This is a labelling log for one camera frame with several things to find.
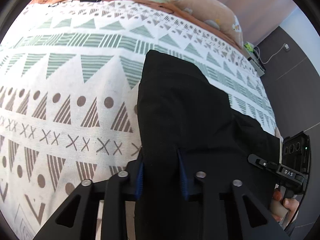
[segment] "camera lens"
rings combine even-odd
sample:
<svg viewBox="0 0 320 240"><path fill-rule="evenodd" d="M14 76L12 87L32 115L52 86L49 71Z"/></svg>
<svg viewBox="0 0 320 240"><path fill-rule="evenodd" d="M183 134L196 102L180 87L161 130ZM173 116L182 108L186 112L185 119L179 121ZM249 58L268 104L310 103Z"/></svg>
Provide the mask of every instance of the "camera lens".
<svg viewBox="0 0 320 240"><path fill-rule="evenodd" d="M297 142L297 144L296 144L296 151L298 151L298 150L300 150L300 143L299 142Z"/></svg>
<svg viewBox="0 0 320 240"><path fill-rule="evenodd" d="M293 153L293 151L294 151L294 145L292 144L292 145L290 145L290 147L289 147L289 153Z"/></svg>

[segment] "pillow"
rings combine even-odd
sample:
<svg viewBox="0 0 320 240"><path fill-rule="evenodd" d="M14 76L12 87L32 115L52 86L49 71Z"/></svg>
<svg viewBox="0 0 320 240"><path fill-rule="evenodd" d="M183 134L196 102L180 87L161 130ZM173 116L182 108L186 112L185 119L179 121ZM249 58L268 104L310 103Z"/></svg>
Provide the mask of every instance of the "pillow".
<svg viewBox="0 0 320 240"><path fill-rule="evenodd" d="M243 48L243 35L236 15L217 0L167 0L196 19L220 30Z"/></svg>

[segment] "human hand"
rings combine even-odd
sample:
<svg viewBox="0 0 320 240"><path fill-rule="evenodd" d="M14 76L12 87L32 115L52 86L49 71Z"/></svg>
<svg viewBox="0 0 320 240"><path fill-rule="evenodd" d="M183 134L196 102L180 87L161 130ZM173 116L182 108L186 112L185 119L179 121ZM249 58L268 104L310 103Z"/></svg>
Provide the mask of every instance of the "human hand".
<svg viewBox="0 0 320 240"><path fill-rule="evenodd" d="M281 194L281 192L276 188L275 191L273 192L273 199L276 201L281 201L283 196ZM291 219L293 218L296 210L298 209L299 206L299 201L291 198L285 198L283 201L283 206L289 210L289 216L288 216L288 224L290 223ZM274 217L274 219L277 222L280 222L282 220L282 217L277 216L276 214L272 214L272 216Z"/></svg>

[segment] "bed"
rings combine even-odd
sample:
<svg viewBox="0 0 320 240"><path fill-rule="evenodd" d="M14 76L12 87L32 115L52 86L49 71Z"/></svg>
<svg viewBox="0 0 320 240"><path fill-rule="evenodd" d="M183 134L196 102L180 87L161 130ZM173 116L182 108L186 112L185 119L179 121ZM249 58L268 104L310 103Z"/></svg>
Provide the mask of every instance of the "bed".
<svg viewBox="0 0 320 240"><path fill-rule="evenodd" d="M0 47L0 210L18 238L32 239L83 179L108 179L138 156L150 49L194 63L275 133L256 71L213 33L133 0L28 5Z"/></svg>

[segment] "black cloth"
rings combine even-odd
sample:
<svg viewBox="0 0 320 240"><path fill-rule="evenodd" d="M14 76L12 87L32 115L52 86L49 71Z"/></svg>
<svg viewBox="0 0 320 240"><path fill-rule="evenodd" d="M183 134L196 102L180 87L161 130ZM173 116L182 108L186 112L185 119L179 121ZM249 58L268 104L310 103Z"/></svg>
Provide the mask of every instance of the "black cloth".
<svg viewBox="0 0 320 240"><path fill-rule="evenodd" d="M210 85L194 64L150 50L137 111L144 161L143 193L135 208L137 239L197 239L192 226L199 207L181 198L178 149L214 156L219 193L228 193L233 179L241 179L269 206L277 178L249 164L247 157L255 153L279 163L279 139L231 109L228 95Z"/></svg>

